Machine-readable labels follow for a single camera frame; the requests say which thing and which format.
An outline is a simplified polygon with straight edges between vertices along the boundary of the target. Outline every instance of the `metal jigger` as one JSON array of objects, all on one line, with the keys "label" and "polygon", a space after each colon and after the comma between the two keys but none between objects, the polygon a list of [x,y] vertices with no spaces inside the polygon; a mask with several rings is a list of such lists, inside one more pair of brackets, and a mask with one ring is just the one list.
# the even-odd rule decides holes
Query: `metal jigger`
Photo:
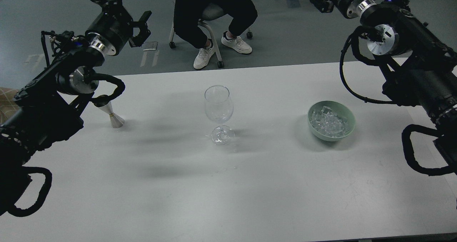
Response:
[{"label": "metal jigger", "polygon": [[124,125],[124,119],[122,119],[119,115],[116,115],[113,112],[113,107],[111,105],[111,101],[104,101],[100,103],[94,103],[98,109],[106,112],[110,116],[111,126],[113,128],[121,128]]}]

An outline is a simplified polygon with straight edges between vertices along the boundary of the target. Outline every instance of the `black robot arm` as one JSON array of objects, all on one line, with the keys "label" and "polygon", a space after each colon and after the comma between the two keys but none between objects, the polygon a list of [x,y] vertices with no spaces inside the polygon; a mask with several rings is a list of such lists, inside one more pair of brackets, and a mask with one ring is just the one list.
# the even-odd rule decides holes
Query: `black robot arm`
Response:
[{"label": "black robot arm", "polygon": [[[49,148],[52,143],[68,140],[83,128],[82,112],[89,102],[111,101],[122,94],[124,83],[113,76],[96,73],[106,55],[117,55],[127,43],[141,46],[150,35],[146,21],[151,15],[144,12],[133,21],[121,0],[92,0],[102,7],[85,35],[74,32],[41,32],[47,67],[14,97],[20,109],[0,126],[0,215],[29,216],[44,203],[51,187],[52,174],[41,167],[25,167],[36,151]],[[140,32],[134,36],[134,28]],[[54,60],[49,62],[44,36],[49,35]],[[99,81],[116,85],[109,96],[93,98]],[[77,96],[67,103],[60,93]],[[20,209],[15,206],[29,183],[31,173],[44,174],[46,179],[36,203]]]},{"label": "black robot arm", "polygon": [[[457,174],[457,77],[452,73],[457,65],[457,54],[454,50],[437,39],[426,28],[427,23],[423,24],[413,16],[408,7],[409,0],[385,0],[380,4],[374,0],[327,1],[331,1],[347,19],[359,16],[362,24],[348,37],[342,50],[340,73],[345,87],[365,102],[421,105],[436,130],[418,125],[405,128],[402,142],[407,163],[414,170],[431,176]],[[367,39],[373,60],[360,54],[360,37]],[[380,68],[386,79],[382,92],[392,101],[368,99],[349,88],[342,68],[349,47],[357,60]],[[392,58],[410,51],[410,57],[402,65]],[[448,166],[421,167],[414,158],[410,141],[413,132],[436,136],[434,144]]]}]

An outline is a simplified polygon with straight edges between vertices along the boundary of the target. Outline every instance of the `shoe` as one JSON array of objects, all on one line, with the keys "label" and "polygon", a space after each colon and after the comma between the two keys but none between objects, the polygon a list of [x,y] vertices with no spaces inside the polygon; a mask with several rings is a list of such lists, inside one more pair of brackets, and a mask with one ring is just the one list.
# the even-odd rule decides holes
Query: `shoe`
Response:
[{"label": "shoe", "polygon": [[199,50],[199,54],[195,58],[194,61],[194,69],[196,70],[201,70],[204,68],[206,65],[208,65],[209,60],[211,59],[212,55],[214,55],[216,51],[214,50],[214,46],[211,46],[211,48],[202,48]]},{"label": "shoe", "polygon": [[252,53],[251,46],[247,44],[243,39],[241,39],[240,36],[237,36],[233,39],[227,39],[227,36],[225,35],[226,33],[227,32],[224,32],[224,35],[222,36],[222,45],[232,48],[236,52],[243,55],[249,55],[250,53]]}]

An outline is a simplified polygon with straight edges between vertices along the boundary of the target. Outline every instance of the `glass base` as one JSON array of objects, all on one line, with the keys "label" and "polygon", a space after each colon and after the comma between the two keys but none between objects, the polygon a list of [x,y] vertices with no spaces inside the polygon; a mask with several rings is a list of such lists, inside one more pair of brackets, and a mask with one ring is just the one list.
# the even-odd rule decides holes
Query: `glass base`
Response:
[{"label": "glass base", "polygon": [[218,126],[211,133],[211,139],[216,145],[227,145],[235,137],[235,132],[229,126]]}]

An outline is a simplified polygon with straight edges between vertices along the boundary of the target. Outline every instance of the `floor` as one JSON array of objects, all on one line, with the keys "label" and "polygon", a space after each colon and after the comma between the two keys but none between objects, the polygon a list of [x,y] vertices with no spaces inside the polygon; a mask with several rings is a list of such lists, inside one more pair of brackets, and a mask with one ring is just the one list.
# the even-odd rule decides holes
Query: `floor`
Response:
[{"label": "floor", "polygon": [[[226,69],[338,62],[347,36],[359,25],[359,19],[345,19],[337,9],[320,13],[309,0],[253,0],[258,19],[252,26],[253,39],[243,38],[253,47],[251,55],[239,55],[221,47]],[[194,71],[197,50],[175,37],[176,49],[168,45],[172,23],[171,0],[123,0],[134,20],[151,10],[148,20],[151,35],[157,41],[155,51],[126,46],[116,56],[106,57],[97,72],[110,75]],[[457,1],[411,0],[412,13],[429,23],[428,29],[442,42],[457,49]],[[0,0],[0,86],[20,89],[46,66],[40,32],[65,30],[84,34],[101,12],[89,0]],[[215,33],[222,35],[230,17],[211,21]],[[347,60],[355,60],[348,53]],[[207,70],[217,69],[214,56]],[[377,239],[376,242],[425,242],[450,240],[456,234]]]}]

